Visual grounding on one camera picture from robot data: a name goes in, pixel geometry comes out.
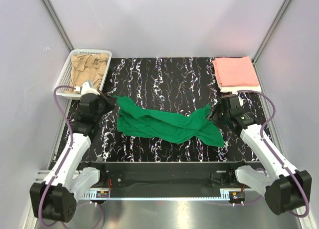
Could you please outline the green t shirt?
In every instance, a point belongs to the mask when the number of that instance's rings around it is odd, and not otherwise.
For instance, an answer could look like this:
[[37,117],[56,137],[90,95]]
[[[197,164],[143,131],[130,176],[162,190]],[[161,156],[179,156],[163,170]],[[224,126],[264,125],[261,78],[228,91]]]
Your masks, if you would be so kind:
[[197,109],[189,116],[137,106],[129,97],[117,97],[117,130],[125,136],[160,138],[181,144],[193,137],[214,147],[224,146],[219,128],[207,119],[211,106]]

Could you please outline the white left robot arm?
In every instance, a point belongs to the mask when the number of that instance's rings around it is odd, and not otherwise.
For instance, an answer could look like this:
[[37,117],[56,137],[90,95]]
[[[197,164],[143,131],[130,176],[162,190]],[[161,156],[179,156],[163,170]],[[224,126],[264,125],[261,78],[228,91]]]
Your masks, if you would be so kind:
[[48,225],[45,220],[71,221],[84,193],[93,185],[106,183],[107,170],[101,162],[88,163],[78,176],[74,174],[97,135],[101,119],[114,107],[112,99],[100,93],[80,97],[74,121],[66,121],[69,137],[63,152],[43,181],[33,183],[29,190],[33,214],[44,226]]

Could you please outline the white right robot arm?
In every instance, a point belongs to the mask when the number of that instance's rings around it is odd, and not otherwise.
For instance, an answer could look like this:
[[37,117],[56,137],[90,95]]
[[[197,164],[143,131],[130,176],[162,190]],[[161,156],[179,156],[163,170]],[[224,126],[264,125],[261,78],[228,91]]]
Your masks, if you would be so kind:
[[291,214],[303,207],[305,218],[310,212],[312,177],[308,171],[300,171],[290,163],[264,132],[252,112],[246,112],[242,99],[236,94],[222,96],[208,118],[218,126],[228,126],[246,143],[266,170],[261,174],[243,164],[234,169],[235,180],[262,195],[269,209],[276,215]]

